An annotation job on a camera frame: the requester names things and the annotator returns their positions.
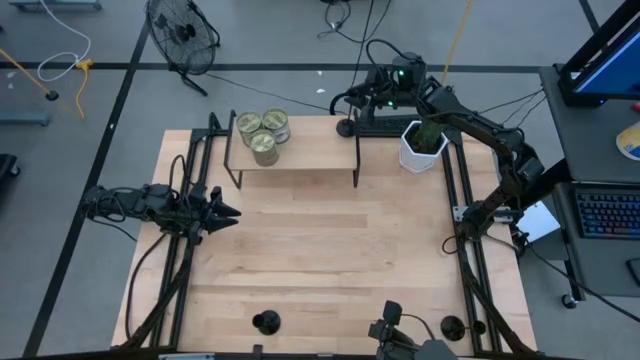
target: black keyboard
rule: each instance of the black keyboard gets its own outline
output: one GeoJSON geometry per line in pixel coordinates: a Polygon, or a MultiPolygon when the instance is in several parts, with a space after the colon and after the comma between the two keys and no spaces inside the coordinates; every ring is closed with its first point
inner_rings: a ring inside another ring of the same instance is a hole
{"type": "Polygon", "coordinates": [[[640,190],[578,187],[574,195],[585,237],[640,240],[640,190]]]}

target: tin can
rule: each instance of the tin can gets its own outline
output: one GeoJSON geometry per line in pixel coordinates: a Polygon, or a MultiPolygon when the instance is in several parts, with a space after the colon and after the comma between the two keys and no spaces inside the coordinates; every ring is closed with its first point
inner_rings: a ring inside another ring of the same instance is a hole
{"type": "Polygon", "coordinates": [[[289,117],[282,109],[272,108],[267,110],[262,116],[262,125],[271,131],[276,137],[276,143],[282,144],[289,140],[291,129],[289,129],[289,117]]]}
{"type": "Polygon", "coordinates": [[[258,130],[251,135],[251,152],[260,166],[271,166],[280,158],[276,138],[269,130],[258,130]]]}
{"type": "Polygon", "coordinates": [[[640,122],[621,132],[616,138],[616,145],[624,156],[640,161],[640,122]]]}
{"type": "Polygon", "coordinates": [[[255,112],[244,112],[238,116],[236,125],[242,136],[242,142],[249,146],[251,135],[262,128],[262,117],[255,112]]]}

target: potted plant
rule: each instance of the potted plant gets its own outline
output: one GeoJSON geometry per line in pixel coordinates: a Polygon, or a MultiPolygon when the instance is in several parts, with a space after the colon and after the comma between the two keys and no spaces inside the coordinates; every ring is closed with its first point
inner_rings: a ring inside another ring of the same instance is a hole
{"type": "Polygon", "coordinates": [[[449,142],[443,128],[426,118],[412,121],[400,137],[400,165],[414,174],[430,169],[449,142]]]}

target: green plant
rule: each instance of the green plant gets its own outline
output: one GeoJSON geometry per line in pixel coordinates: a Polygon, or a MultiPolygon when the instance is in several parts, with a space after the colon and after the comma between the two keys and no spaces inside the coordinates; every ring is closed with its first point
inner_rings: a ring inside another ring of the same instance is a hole
{"type": "Polygon", "coordinates": [[[406,140],[416,153],[435,154],[440,147],[440,134],[442,134],[443,128],[444,126],[441,124],[422,119],[417,130],[412,129],[407,133],[406,140]]]}

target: computer monitor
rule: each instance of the computer monitor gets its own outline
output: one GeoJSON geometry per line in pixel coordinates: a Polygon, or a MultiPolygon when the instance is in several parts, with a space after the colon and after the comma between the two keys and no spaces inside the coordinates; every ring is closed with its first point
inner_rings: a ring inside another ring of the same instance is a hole
{"type": "Polygon", "coordinates": [[[568,106],[640,99],[640,1],[627,0],[561,68],[568,106]]]}

